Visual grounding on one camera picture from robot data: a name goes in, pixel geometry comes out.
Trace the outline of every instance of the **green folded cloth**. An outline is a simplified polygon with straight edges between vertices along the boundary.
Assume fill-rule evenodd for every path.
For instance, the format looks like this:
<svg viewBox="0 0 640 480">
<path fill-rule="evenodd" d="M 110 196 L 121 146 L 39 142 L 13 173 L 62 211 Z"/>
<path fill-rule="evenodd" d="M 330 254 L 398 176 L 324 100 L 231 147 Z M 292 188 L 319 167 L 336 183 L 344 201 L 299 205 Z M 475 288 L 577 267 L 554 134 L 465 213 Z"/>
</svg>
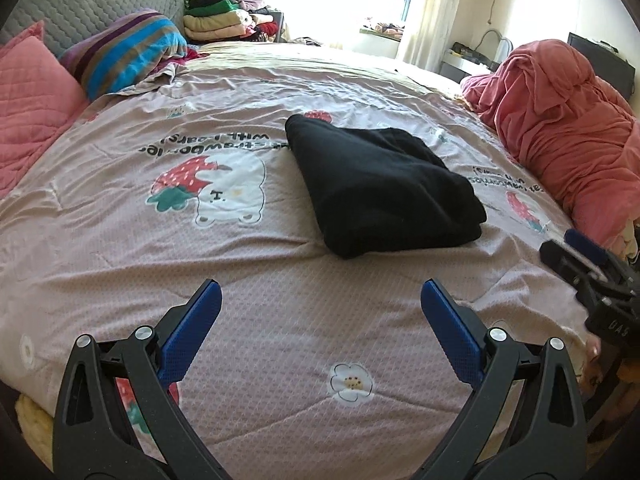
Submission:
<svg viewBox="0 0 640 480">
<path fill-rule="evenodd" d="M 218 14 L 224 14 L 231 10 L 238 10 L 240 6 L 238 4 L 232 4 L 231 0 L 222 0 L 216 4 L 207 7 L 196 7 L 195 9 L 187 9 L 184 11 L 189 16 L 196 16 L 197 18 L 204 18 L 206 16 L 216 16 Z"/>
</svg>

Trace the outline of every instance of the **purple stripe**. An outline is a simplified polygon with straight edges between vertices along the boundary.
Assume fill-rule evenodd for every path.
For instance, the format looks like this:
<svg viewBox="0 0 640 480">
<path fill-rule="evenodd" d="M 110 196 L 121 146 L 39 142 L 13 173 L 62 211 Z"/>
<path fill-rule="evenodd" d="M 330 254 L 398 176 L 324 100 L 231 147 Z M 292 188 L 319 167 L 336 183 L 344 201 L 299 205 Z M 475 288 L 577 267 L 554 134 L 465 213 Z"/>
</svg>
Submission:
<svg viewBox="0 0 640 480">
<path fill-rule="evenodd" d="M 84 53 L 84 55 L 81 57 L 80 61 L 78 61 L 78 64 L 74 68 L 73 73 L 75 78 L 77 80 L 82 79 L 82 74 L 84 73 L 84 69 L 89 64 L 89 62 L 93 59 L 95 53 L 98 52 L 98 50 L 100 50 L 105 44 L 109 43 L 114 38 L 117 38 L 127 30 L 129 30 L 130 28 L 135 27 L 138 23 L 146 20 L 147 18 L 150 18 L 151 16 L 162 16 L 162 14 L 160 12 L 145 12 L 141 16 L 136 16 L 130 22 L 125 23 L 121 27 L 107 34 L 105 37 L 101 38 L 96 43 L 92 44 L 92 46 L 89 47 L 89 49 L 87 49 L 87 51 Z"/>
</svg>

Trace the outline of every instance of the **pillow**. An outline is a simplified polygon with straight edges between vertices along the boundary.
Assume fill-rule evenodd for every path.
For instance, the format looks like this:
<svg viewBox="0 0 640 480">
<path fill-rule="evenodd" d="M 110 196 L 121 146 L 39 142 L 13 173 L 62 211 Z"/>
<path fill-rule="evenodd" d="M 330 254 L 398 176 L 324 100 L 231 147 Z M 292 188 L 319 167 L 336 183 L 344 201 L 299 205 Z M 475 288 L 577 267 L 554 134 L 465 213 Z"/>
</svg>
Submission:
<svg viewBox="0 0 640 480">
<path fill-rule="evenodd" d="M 0 198 L 88 105 L 36 23 L 0 48 Z"/>
<path fill-rule="evenodd" d="M 174 23 L 146 9 L 67 49 L 60 62 L 93 101 L 139 83 L 162 60 L 186 54 L 187 42 Z"/>
</svg>

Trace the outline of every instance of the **television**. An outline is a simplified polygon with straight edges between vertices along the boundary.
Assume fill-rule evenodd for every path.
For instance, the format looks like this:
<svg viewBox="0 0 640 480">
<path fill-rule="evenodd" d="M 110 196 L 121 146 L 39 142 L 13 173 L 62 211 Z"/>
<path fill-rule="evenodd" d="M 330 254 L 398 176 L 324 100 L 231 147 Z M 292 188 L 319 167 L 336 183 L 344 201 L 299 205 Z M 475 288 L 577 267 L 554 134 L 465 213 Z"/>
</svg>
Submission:
<svg viewBox="0 0 640 480">
<path fill-rule="evenodd" d="M 603 46 L 570 33 L 568 42 L 586 57 L 597 76 L 615 88 L 627 101 L 634 93 L 636 69 Z"/>
</svg>

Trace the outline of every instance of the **blue gripper pad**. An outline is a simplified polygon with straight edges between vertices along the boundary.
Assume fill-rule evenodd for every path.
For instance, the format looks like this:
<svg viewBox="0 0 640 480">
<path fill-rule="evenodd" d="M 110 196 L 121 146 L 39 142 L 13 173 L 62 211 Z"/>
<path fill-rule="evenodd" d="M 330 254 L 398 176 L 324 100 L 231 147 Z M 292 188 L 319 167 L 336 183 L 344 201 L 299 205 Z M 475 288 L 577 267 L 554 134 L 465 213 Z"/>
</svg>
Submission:
<svg viewBox="0 0 640 480">
<path fill-rule="evenodd" d="M 422 286 L 422 311 L 458 379 L 477 390 L 484 380 L 482 349 L 433 280 Z"/>
<path fill-rule="evenodd" d="M 564 241 L 598 267 L 604 266 L 609 261 L 606 250 L 576 229 L 565 232 Z"/>
<path fill-rule="evenodd" d="M 211 282 L 162 346 L 158 379 L 163 388 L 184 378 L 221 307 L 222 290 Z"/>
</svg>

